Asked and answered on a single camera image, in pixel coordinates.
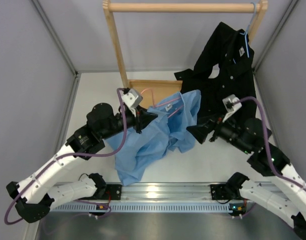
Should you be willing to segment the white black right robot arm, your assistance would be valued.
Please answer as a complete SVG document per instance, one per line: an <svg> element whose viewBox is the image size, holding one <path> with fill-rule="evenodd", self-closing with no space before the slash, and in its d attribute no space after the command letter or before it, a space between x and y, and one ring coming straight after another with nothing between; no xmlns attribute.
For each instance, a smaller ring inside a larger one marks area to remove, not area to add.
<svg viewBox="0 0 306 240"><path fill-rule="evenodd" d="M203 144L210 132L210 142L217 138L250 155L248 164L265 179L274 184L285 197L264 188L248 176L235 172L224 184L211 186L213 200L250 200L278 216L302 240L306 240L306 185L289 158L270 144L266 153L262 121L249 118L243 127L212 116L204 122L186 128Z"/></svg>

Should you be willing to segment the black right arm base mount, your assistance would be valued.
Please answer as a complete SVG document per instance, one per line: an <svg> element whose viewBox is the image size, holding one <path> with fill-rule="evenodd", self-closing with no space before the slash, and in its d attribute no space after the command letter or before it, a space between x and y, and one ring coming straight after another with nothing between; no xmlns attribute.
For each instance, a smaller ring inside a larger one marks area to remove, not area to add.
<svg viewBox="0 0 306 240"><path fill-rule="evenodd" d="M243 200L239 189L228 184L211 184L210 185L211 199L217 202L224 201L223 204L231 200Z"/></svg>

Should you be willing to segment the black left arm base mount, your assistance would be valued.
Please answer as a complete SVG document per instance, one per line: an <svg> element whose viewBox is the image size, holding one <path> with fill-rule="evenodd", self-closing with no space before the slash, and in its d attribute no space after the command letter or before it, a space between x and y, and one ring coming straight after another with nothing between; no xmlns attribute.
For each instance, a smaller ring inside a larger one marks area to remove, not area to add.
<svg viewBox="0 0 306 240"><path fill-rule="evenodd" d="M99 188L92 198L94 200L113 200L119 201L122 195L122 185L121 184L107 184L106 188Z"/></svg>

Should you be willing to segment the pink wire hanger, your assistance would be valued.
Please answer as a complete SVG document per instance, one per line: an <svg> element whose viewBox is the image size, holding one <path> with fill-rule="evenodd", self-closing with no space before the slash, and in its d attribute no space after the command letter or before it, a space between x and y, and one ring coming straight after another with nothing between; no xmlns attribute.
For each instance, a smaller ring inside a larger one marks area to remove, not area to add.
<svg viewBox="0 0 306 240"><path fill-rule="evenodd" d="M175 107L172 111L171 109L175 106L175 103L177 100L180 100L181 97L173 97L170 99L164 99L162 100L160 103L156 103L155 101L155 94L152 88L145 88L144 90L142 90L140 92L141 96L144 95L145 92L149 91L151 93L151 104L148 105L144 105L143 103L141 104L142 107L144 107L145 109L156 109L156 108L160 108L160 107L164 107L166 110L166 113L168 114L168 118L172 117L173 115L175 115L177 112L179 112L183 107L184 104L182 105L178 105L177 107Z"/></svg>

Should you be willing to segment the light blue shirt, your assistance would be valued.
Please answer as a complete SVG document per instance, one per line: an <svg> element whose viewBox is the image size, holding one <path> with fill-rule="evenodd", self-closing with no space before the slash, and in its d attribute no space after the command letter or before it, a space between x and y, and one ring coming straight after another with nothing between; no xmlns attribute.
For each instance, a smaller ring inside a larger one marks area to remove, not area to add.
<svg viewBox="0 0 306 240"><path fill-rule="evenodd" d="M186 93L176 92L165 98L181 97L170 110L184 104L175 115L168 118L166 109L150 108L149 113L158 114L141 133L129 128L121 150L115 154L115 169L122 185L128 186L141 181L145 169L162 159L167 152L178 149L181 153L191 150L196 139L187 131L187 127L197 124L201 105L200 90Z"/></svg>

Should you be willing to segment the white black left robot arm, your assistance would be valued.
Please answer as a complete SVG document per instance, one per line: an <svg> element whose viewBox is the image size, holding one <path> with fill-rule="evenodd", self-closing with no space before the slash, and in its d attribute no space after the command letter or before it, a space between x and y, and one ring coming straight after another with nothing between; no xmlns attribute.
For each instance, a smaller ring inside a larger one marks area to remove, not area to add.
<svg viewBox="0 0 306 240"><path fill-rule="evenodd" d="M117 154L124 146L129 128L140 134L157 117L141 106L131 108L122 103L119 112L114 113L108 103L95 105L86 115L86 125L77 129L47 163L28 178L6 186L12 198L10 207L16 209L21 221L34 223L61 204L88 197L102 199L106 183L98 173L90 174L84 181L54 185L90 158Z"/></svg>

